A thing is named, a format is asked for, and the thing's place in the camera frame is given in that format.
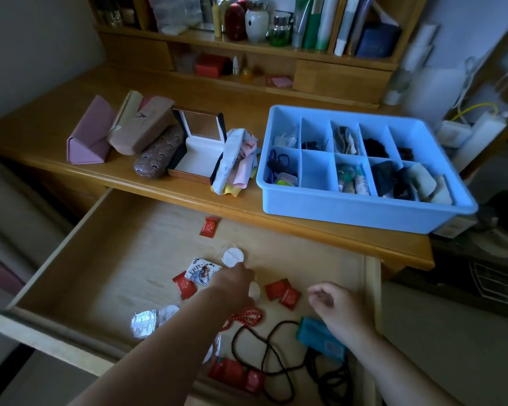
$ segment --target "blue plastic tray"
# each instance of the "blue plastic tray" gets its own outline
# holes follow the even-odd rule
[[[358,155],[334,153],[333,129],[351,127],[359,142]],[[273,145],[275,136],[292,133],[295,148]],[[444,175],[452,196],[452,205],[405,201],[378,196],[371,166],[387,158],[368,157],[364,139],[382,143],[395,169],[419,162],[433,177]],[[301,150],[301,143],[316,141],[324,151]],[[414,162],[402,161],[397,147],[411,148]],[[270,151],[290,158],[290,168],[297,171],[299,187],[267,183]],[[336,164],[361,164],[371,196],[340,193]],[[263,210],[268,214],[314,219],[426,234],[457,214],[473,214],[478,209],[474,198],[448,160],[427,125],[414,118],[360,114],[275,105],[269,119],[256,177],[263,190]]]

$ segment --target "wooden shelf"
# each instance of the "wooden shelf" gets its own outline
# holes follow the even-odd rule
[[[251,44],[248,41],[235,42],[230,41],[225,35],[222,39],[215,39],[213,33],[202,30],[187,30],[179,36],[171,36],[157,32],[142,31],[126,26],[109,27],[106,25],[96,25],[95,28],[98,32],[111,34],[122,34],[125,36],[172,41],[176,43],[204,45],[207,47],[226,48],[228,50],[248,51],[258,54],[307,59],[311,61],[350,65],[352,67],[370,68],[375,70],[394,71],[399,66],[398,63],[393,62],[391,57],[383,59],[363,59],[348,56],[338,57],[327,51],[298,50],[293,48],[291,45],[287,47],[271,47],[269,43]]]
[[[306,92],[295,91],[291,87],[283,87],[283,88],[272,87],[271,85],[266,85],[266,81],[265,81],[266,75],[256,76],[256,77],[254,77],[254,79],[252,81],[244,81],[243,79],[241,79],[241,76],[239,76],[239,75],[224,75],[224,76],[221,76],[220,78],[216,79],[216,78],[202,77],[197,74],[183,74],[181,72],[176,72],[176,71],[168,71],[165,74],[175,77],[175,78],[182,78],[184,80],[205,81],[208,83],[224,85],[226,87],[241,88],[242,90],[263,91],[263,92],[269,92],[271,94],[286,95],[289,97],[306,98],[308,100],[318,100],[318,101],[332,102],[335,104],[353,105],[354,107],[359,107],[359,108],[377,109],[380,107],[379,104],[371,104],[371,103],[351,101],[351,100],[341,100],[338,98],[308,94]]]

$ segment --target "forearm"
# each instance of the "forearm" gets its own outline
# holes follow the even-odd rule
[[[461,404],[381,337],[363,339],[351,350],[373,376],[388,406]]]
[[[72,405],[183,405],[212,341],[231,314],[217,290],[194,295]]]

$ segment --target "folded cloth pile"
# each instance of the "folded cloth pile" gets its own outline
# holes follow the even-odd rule
[[[236,197],[256,174],[257,150],[258,139],[246,129],[230,130],[211,190],[218,195],[232,194]]]

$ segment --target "wooden desk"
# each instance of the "wooden desk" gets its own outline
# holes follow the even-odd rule
[[[163,95],[184,107],[223,112],[227,129],[244,127],[262,141],[269,108],[275,104],[374,112],[104,65],[0,119],[0,155],[29,167],[80,177],[103,186],[373,256],[398,264],[397,267],[428,270],[434,266],[426,235],[267,215],[262,210],[262,191],[253,180],[237,198],[220,197],[208,186],[179,178],[142,178],[134,172],[134,157],[120,155],[114,150],[103,164],[69,164],[66,161],[66,139],[94,96],[101,95],[118,109],[129,89],[140,91],[144,96]],[[392,111],[395,110],[382,108],[377,112],[391,114]]]

